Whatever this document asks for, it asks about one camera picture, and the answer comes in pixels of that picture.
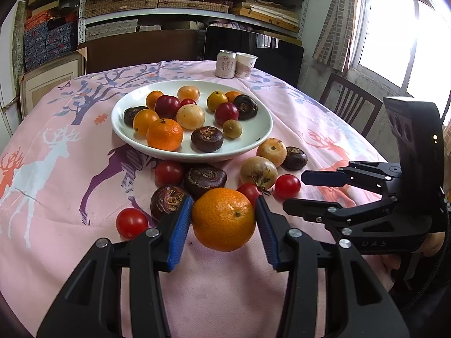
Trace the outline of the orange mandarin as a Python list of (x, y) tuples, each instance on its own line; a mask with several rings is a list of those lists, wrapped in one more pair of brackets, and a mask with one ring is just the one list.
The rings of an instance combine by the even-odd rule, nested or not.
[(240, 249), (255, 232), (255, 214), (250, 200), (229, 188), (214, 188), (195, 201), (193, 232), (205, 247), (219, 252)]

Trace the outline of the yellow spotted passion fruit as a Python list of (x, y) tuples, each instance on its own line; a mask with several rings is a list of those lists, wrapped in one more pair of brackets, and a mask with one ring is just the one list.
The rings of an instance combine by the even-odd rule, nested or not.
[(278, 172), (270, 160), (253, 156), (243, 162), (239, 176), (242, 183), (253, 184), (261, 190), (269, 191), (277, 180)]

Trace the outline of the large orange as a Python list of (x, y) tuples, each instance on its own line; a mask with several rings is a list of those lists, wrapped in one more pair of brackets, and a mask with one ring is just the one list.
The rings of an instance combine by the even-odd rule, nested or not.
[(161, 118), (147, 128), (147, 145), (158, 150), (175, 151), (184, 139), (183, 128), (174, 120)]

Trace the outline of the red cherry tomato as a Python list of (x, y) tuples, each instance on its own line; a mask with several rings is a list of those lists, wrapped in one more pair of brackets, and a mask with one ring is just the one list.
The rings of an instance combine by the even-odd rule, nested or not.
[(115, 225), (119, 235), (126, 240), (133, 240), (145, 232), (149, 226), (145, 214), (136, 208), (126, 208), (120, 211)]

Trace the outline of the dark wooden chair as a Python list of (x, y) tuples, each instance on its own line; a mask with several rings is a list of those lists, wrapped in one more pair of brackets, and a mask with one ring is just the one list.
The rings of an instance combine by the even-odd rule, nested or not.
[(320, 96), (320, 104), (326, 105), (326, 101), (329, 98), (335, 84), (340, 85), (341, 90), (339, 91), (338, 100), (335, 108), (333, 109), (333, 113), (343, 119), (347, 124), (351, 125), (355, 121), (366, 103), (372, 106), (372, 112), (368, 116), (361, 131), (361, 135), (363, 137), (367, 137), (372, 125), (381, 111), (381, 99), (373, 96), (363, 88), (358, 87), (355, 83), (351, 83), (349, 80), (341, 77), (340, 75), (331, 72), (326, 86), (322, 91), (322, 95)]

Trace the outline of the dark mangosteen near gripper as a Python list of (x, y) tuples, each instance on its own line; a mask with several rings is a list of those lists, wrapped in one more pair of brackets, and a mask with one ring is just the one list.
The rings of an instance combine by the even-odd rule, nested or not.
[(223, 188), (227, 174), (214, 166), (196, 166), (185, 174), (184, 189), (195, 199), (200, 198), (209, 190)]

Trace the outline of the white oval plate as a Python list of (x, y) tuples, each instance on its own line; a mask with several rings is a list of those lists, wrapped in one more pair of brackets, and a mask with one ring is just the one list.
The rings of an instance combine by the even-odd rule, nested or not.
[(265, 141), (273, 121), (247, 92), (201, 80), (139, 87), (112, 109), (115, 134), (158, 159), (214, 163), (246, 154)]

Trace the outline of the small kumquat orange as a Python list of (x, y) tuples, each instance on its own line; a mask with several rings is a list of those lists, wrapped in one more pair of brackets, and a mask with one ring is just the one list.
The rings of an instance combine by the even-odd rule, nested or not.
[(158, 120), (160, 117), (158, 114), (151, 109), (140, 110), (133, 120), (133, 129), (138, 135), (145, 137), (147, 129), (154, 121)]

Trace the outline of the pale yellow round fruit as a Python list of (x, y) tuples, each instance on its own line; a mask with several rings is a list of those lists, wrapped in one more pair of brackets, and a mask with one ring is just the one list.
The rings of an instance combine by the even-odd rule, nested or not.
[(196, 130), (203, 127), (206, 115), (197, 104), (185, 104), (176, 113), (177, 123), (186, 130)]

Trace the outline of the dark red plum right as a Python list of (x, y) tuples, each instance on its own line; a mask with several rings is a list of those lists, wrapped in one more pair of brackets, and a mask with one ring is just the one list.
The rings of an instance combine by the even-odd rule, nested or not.
[(239, 112), (237, 107), (231, 102), (220, 104), (215, 111), (215, 121), (219, 126), (224, 125), (228, 120), (237, 121)]

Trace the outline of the small yellow orange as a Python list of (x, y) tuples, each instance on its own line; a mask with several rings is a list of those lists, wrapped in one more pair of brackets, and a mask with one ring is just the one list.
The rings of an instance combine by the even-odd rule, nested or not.
[(214, 113), (221, 104), (226, 103), (227, 101), (228, 98), (223, 92), (214, 91), (208, 96), (206, 105), (209, 111)]

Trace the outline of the white paper cup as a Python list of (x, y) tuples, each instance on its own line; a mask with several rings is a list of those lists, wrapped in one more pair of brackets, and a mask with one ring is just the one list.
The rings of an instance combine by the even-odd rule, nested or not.
[(249, 78), (257, 59), (255, 55), (237, 52), (235, 76), (241, 79)]

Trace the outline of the pink drink can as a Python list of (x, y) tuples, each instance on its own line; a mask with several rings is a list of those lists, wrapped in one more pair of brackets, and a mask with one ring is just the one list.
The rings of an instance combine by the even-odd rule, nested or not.
[(220, 50), (216, 58), (215, 76), (221, 79), (233, 79), (236, 68), (236, 52)]

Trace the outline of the cardboard box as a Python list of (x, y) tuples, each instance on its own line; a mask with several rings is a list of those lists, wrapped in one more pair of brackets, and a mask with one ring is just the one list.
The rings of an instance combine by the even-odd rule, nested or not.
[(20, 76), (20, 105), (23, 119), (55, 87), (86, 73), (88, 49), (83, 47), (53, 59)]

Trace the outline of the white metal shelf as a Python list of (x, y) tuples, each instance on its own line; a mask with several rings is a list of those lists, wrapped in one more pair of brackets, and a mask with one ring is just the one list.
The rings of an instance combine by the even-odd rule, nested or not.
[[(299, 9), (300, 23), (303, 24), (306, 19), (306, 10), (309, 0), (284, 0), (291, 1)], [(101, 14), (92, 17), (86, 17), (86, 2), (79, 2), (79, 22), (78, 22), (78, 43), (86, 41), (86, 27), (103, 21), (112, 21), (122, 17), (136, 17), (142, 15), (199, 15), (204, 17), (213, 17), (217, 19), (237, 21), (256, 27), (262, 27), (268, 30), (276, 31), (293, 37), (300, 37), (301, 32), (291, 31), (280, 25), (272, 25), (266, 21), (258, 20), (249, 14), (234, 15), (230, 11), (225, 12), (219, 4), (210, 2), (194, 2), (188, 0), (151, 0), (150, 5), (140, 9), (120, 8), (118, 11), (108, 14)]]

